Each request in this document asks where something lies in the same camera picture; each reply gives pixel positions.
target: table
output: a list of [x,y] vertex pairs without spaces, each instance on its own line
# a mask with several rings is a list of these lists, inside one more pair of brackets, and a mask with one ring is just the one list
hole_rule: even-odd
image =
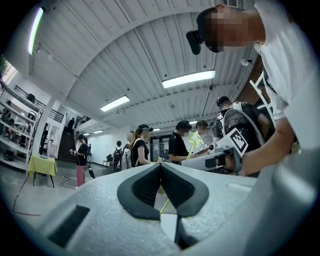
[[33,185],[35,185],[36,174],[50,175],[52,185],[55,187],[52,176],[56,176],[57,166],[54,158],[48,157],[47,159],[41,158],[39,154],[33,154],[30,157],[28,165],[28,175],[33,173]]

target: yellow tablecloth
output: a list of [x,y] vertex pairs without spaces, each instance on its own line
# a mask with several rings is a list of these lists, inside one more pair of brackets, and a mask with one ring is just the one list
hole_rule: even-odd
[[39,154],[33,154],[28,165],[28,175],[32,173],[48,174],[56,176],[57,167],[54,158],[41,158]]

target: white t-shirt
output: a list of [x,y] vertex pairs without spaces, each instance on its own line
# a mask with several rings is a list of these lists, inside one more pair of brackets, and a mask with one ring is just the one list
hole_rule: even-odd
[[259,1],[259,12],[266,40],[261,57],[269,80],[268,86],[274,119],[285,118],[284,110],[309,83],[319,83],[319,62],[307,36],[296,23],[289,23],[286,9],[277,3]]
[[[192,140],[194,142],[199,140],[199,138],[201,138],[201,136],[198,134],[198,132],[195,132],[192,136]],[[207,144],[201,138],[201,140],[198,141],[198,144],[193,146],[192,151],[193,151],[193,153],[197,154],[198,152],[202,151],[205,147],[207,147]],[[207,152],[204,152],[203,154],[200,154],[199,156],[205,156],[207,154],[208,154]]]

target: shelf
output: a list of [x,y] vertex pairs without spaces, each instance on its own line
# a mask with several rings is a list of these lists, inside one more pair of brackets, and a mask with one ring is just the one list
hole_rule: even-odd
[[26,133],[24,133],[24,132],[22,132],[22,131],[20,131],[20,130],[18,130],[18,129],[16,129],[16,128],[13,128],[13,127],[10,126],[9,124],[5,123],[4,121],[1,121],[1,120],[0,120],[0,124],[3,124],[5,127],[8,127],[10,130],[14,130],[14,131],[17,132],[18,134],[21,134],[21,135],[25,136],[26,138],[31,138],[30,135],[28,135],[28,134],[26,134]]
[[23,119],[27,120],[28,122],[34,124],[35,121],[31,120],[30,118],[26,117],[25,115],[21,114],[18,110],[15,110],[14,108],[10,107],[7,103],[0,102],[1,105],[3,105],[6,109],[16,113],[18,116],[22,117]]
[[9,146],[10,148],[13,148],[17,151],[20,151],[22,153],[28,154],[28,150],[26,148],[23,148],[22,146],[19,146],[18,144],[12,142],[11,140],[3,137],[2,135],[0,135],[0,142],[6,144],[7,146]]
[[8,87],[8,85],[1,81],[1,86],[5,89],[5,91],[10,94],[11,96],[13,96],[14,98],[16,98],[18,101],[20,101],[21,103],[23,103],[24,105],[26,105],[28,108],[32,109],[33,111],[39,113],[41,108],[38,107],[37,105],[33,104],[30,100],[27,100],[26,98],[20,96],[18,93],[16,93],[14,90],[12,90],[11,88]]
[[8,161],[4,159],[4,155],[2,154],[0,156],[0,162],[3,162],[9,166],[18,168],[18,169],[23,169],[26,170],[27,169],[27,163],[26,162],[22,162],[22,161],[18,161],[15,158],[13,158],[13,161]]

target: concrete floor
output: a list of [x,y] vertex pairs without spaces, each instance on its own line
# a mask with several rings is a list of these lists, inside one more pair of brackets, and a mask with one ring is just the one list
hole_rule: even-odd
[[[112,168],[102,168],[101,165],[92,164],[96,178],[112,174]],[[76,165],[69,162],[57,162],[57,176],[53,177],[53,188],[49,176],[37,175],[35,186],[32,177],[26,177],[24,171],[13,169],[10,166],[0,164],[0,191],[6,201],[8,209],[15,216],[25,220],[35,229],[42,219],[59,203],[71,196],[76,190]],[[92,180],[89,173],[85,173],[85,181]],[[168,197],[165,194],[156,196],[154,208],[159,211],[165,205]],[[176,214],[171,203],[167,205],[164,214]]]

